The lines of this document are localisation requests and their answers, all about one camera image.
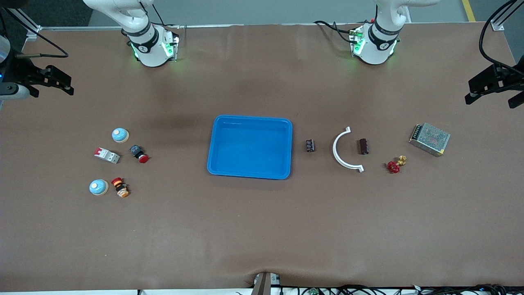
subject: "red round cap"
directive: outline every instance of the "red round cap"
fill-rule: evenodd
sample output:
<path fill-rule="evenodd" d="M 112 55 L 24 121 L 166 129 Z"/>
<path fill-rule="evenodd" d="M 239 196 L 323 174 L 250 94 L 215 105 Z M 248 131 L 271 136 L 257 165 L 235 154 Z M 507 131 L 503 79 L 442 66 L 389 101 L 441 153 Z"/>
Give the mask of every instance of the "red round cap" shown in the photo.
<path fill-rule="evenodd" d="M 111 184 L 115 184 L 115 182 L 117 182 L 117 181 L 122 181 L 122 178 L 117 177 L 117 178 L 111 180 Z"/>
<path fill-rule="evenodd" d="M 140 157 L 138 157 L 138 161 L 141 162 L 142 164 L 146 163 L 147 160 L 149 160 L 149 156 L 146 154 L 143 154 Z"/>

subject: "red valve knob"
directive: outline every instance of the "red valve knob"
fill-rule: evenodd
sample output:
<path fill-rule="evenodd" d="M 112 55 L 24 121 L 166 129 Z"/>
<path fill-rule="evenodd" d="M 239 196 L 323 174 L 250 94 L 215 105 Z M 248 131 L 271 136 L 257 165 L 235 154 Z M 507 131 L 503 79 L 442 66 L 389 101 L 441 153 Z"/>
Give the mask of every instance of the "red valve knob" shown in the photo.
<path fill-rule="evenodd" d="M 400 172 L 400 166 L 397 164 L 397 162 L 391 161 L 388 163 L 388 170 L 391 173 L 399 173 Z"/>

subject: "white curved handle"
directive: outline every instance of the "white curved handle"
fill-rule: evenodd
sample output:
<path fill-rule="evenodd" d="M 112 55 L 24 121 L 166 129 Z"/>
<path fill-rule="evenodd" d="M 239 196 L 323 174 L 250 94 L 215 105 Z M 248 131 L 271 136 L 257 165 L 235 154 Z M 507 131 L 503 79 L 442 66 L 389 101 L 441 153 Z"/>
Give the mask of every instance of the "white curved handle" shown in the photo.
<path fill-rule="evenodd" d="M 342 136 L 346 135 L 346 134 L 349 134 L 351 133 L 351 128 L 348 126 L 346 127 L 346 131 L 340 133 L 336 138 L 335 138 L 335 141 L 333 142 L 333 156 L 335 156 L 335 160 L 341 164 L 342 166 L 346 167 L 346 168 L 349 168 L 349 169 L 358 169 L 359 172 L 363 172 L 364 171 L 364 167 L 362 165 L 351 165 L 351 164 L 348 164 L 346 162 L 344 162 L 340 156 L 339 156 L 339 153 L 337 153 L 336 151 L 336 143 L 339 141 L 339 138 L 341 138 Z"/>

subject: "brown tabletop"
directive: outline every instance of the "brown tabletop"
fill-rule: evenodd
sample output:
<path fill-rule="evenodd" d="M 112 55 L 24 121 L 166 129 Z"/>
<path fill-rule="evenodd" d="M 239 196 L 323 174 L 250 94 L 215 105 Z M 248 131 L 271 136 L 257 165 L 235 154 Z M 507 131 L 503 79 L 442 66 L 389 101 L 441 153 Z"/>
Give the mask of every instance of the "brown tabletop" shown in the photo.
<path fill-rule="evenodd" d="M 35 64 L 65 71 L 75 94 L 39 87 L 0 112 L 0 290 L 245 287 L 261 271 L 305 286 L 522 285 L 524 107 L 508 108 L 515 93 L 465 105 L 489 65 L 481 27 L 406 25 L 380 66 L 316 26 L 180 30 L 179 60 L 160 68 L 135 61 L 119 31 L 45 32 L 71 56 Z M 488 30 L 485 47 L 513 63 L 503 33 Z M 36 52 L 54 51 L 39 39 Z M 220 114 L 291 120 L 290 177 L 210 175 Z M 443 157 L 407 143 L 424 122 L 451 134 Z M 364 173 L 331 153 L 346 126 L 339 153 Z M 399 155 L 407 165 L 389 174 Z M 129 197 L 90 194 L 115 177 Z"/>

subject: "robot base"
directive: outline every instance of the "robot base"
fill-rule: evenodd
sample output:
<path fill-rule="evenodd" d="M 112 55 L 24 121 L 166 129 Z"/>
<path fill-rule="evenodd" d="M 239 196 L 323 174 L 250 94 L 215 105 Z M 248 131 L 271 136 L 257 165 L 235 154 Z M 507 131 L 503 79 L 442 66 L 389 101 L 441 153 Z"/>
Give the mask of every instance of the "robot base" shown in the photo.
<path fill-rule="evenodd" d="M 369 28 L 372 24 L 364 24 L 361 27 L 354 29 L 354 33 L 350 35 L 350 40 L 357 42 L 351 44 L 351 54 L 358 56 L 360 59 L 370 65 L 380 65 L 393 54 L 393 49 L 397 44 L 395 41 L 388 50 L 379 50 L 375 44 L 369 40 Z"/>
<path fill-rule="evenodd" d="M 140 52 L 132 45 L 137 60 L 147 67 L 158 67 L 168 60 L 177 60 L 178 36 L 173 37 L 173 32 L 161 26 L 153 25 L 153 27 L 158 31 L 159 36 L 158 41 L 148 53 Z"/>

